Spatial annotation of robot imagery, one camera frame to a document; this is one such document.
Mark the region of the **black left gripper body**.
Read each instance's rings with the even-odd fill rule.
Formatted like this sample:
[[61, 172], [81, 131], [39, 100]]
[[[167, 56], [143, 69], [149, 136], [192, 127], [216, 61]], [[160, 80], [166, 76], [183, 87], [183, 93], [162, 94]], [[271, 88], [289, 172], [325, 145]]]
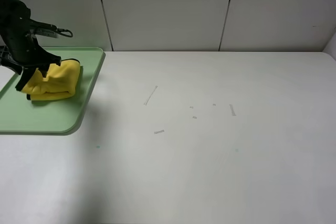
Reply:
[[73, 37], [70, 30], [37, 22], [30, 16], [30, 9], [22, 1], [1, 0], [1, 38], [7, 48], [1, 53], [1, 66], [21, 76], [16, 85], [18, 91], [22, 91], [36, 70], [45, 77], [51, 64], [61, 65], [61, 57], [43, 49], [37, 35]]

